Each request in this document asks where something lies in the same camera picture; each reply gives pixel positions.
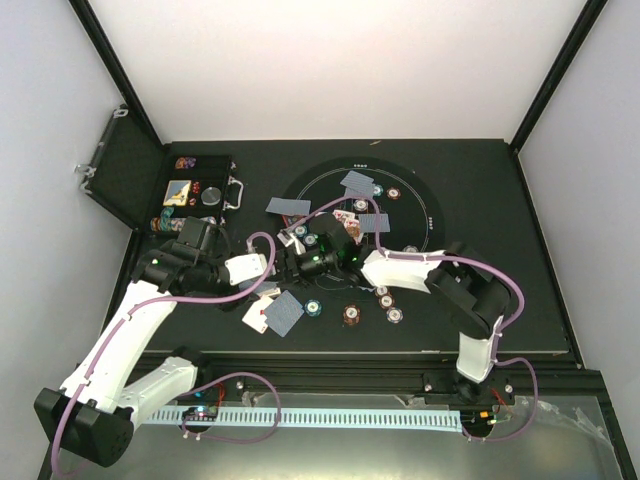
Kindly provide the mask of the red-brown poker chip stack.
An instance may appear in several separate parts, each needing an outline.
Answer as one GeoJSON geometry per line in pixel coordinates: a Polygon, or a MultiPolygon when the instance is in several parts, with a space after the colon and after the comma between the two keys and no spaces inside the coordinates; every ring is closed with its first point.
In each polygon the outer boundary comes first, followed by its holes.
{"type": "Polygon", "coordinates": [[[360,322],[360,309],[354,305],[347,305],[343,310],[343,320],[348,326],[355,326],[360,322]]]}

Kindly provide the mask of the red triangular all-in button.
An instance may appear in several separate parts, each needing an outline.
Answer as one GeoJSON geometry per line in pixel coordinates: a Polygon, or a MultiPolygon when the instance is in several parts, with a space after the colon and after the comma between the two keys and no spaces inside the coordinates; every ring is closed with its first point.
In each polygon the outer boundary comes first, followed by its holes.
{"type": "Polygon", "coordinates": [[[282,219],[284,221],[285,227],[289,228],[291,227],[293,224],[295,224],[296,222],[298,222],[301,217],[300,216],[282,216],[282,219]]]}

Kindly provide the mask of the teal poker chip stack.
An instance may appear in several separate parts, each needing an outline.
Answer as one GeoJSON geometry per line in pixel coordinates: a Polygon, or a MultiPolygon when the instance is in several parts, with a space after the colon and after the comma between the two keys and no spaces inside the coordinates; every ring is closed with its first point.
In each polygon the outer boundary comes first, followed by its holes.
{"type": "Polygon", "coordinates": [[[317,317],[322,313],[322,304],[315,299],[308,300],[304,305],[305,313],[310,317],[317,317]]]}

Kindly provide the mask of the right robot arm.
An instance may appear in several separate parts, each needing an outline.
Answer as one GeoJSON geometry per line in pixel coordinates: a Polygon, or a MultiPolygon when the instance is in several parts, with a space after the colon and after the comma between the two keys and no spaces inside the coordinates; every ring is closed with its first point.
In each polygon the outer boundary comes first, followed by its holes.
{"type": "Polygon", "coordinates": [[[405,289],[435,296],[459,332],[454,388],[457,396],[476,403],[491,390],[489,374],[498,365],[503,330],[524,309],[520,287],[500,270],[457,244],[435,252],[394,251],[359,244],[332,215],[310,220],[310,245],[295,230],[302,221],[277,234],[283,249],[276,253],[275,273],[287,283],[331,275],[354,287],[405,289]]]}

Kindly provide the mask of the purple poker chip stack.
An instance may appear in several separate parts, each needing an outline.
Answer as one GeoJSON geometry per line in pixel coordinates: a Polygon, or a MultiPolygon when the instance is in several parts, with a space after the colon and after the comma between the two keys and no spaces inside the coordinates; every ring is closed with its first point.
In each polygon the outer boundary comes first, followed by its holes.
{"type": "Polygon", "coordinates": [[[390,323],[397,324],[404,318],[403,311],[399,308],[389,308],[386,311],[386,318],[390,323]]]}

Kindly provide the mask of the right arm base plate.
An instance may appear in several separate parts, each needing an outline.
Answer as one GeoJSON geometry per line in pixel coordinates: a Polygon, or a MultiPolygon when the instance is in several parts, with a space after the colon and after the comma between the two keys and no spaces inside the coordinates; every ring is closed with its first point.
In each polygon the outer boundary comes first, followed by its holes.
{"type": "Polygon", "coordinates": [[[456,406],[493,405],[501,398],[507,405],[514,404],[511,384],[506,374],[492,373],[481,383],[475,383],[453,370],[432,371],[422,376],[423,390],[431,403],[456,406]]]}

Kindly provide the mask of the red chip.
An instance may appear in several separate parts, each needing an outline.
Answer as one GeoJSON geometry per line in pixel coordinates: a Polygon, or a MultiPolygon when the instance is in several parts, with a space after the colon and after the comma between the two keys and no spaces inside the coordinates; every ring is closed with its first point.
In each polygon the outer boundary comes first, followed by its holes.
{"type": "Polygon", "coordinates": [[[391,187],[387,190],[387,197],[391,200],[398,200],[401,197],[401,192],[398,188],[391,187]]]}
{"type": "Polygon", "coordinates": [[[393,298],[392,295],[383,295],[379,298],[379,305],[383,308],[383,309],[390,309],[393,308],[395,305],[395,300],[393,298]]]}

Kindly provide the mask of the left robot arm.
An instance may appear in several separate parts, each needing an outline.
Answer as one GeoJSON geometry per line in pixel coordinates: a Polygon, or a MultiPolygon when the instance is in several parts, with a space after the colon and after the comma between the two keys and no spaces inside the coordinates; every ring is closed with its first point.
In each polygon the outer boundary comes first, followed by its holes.
{"type": "Polygon", "coordinates": [[[85,359],[57,389],[44,388],[34,410],[50,440],[51,468],[67,477],[61,451],[109,467],[138,427],[169,401],[207,397],[216,385],[202,356],[174,351],[134,383],[127,380],[148,343],[181,304],[226,305],[243,300],[273,271],[273,237],[257,232],[243,255],[221,258],[215,225],[188,218],[177,238],[139,258],[120,306],[85,359]]]}

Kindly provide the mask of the purple chip mat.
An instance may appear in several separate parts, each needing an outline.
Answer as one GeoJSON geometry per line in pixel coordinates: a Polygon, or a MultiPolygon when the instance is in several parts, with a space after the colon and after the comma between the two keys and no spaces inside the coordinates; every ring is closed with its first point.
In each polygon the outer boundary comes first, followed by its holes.
{"type": "Polygon", "coordinates": [[[366,212],[368,210],[368,202],[364,199],[357,199],[353,202],[353,208],[357,212],[366,212]]]}

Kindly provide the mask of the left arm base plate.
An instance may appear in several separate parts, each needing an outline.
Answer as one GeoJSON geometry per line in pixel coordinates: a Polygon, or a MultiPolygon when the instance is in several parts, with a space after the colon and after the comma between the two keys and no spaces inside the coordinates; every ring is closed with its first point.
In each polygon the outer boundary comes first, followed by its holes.
{"type": "Polygon", "coordinates": [[[228,394],[234,394],[238,389],[242,389],[244,383],[245,376],[233,377],[207,389],[191,394],[182,394],[176,397],[176,400],[179,402],[216,403],[223,401],[228,394]]]}

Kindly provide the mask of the deck of playing cards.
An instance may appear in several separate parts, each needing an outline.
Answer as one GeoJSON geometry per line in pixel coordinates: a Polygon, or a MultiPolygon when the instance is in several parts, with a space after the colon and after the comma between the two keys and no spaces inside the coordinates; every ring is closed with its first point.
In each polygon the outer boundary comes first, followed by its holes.
{"type": "MultiPolygon", "coordinates": [[[[256,284],[256,280],[247,280],[239,285],[239,291],[245,292],[250,290],[256,284]]],[[[255,287],[249,294],[248,298],[270,297],[275,298],[281,294],[280,287],[272,281],[263,281],[255,287]]]]}

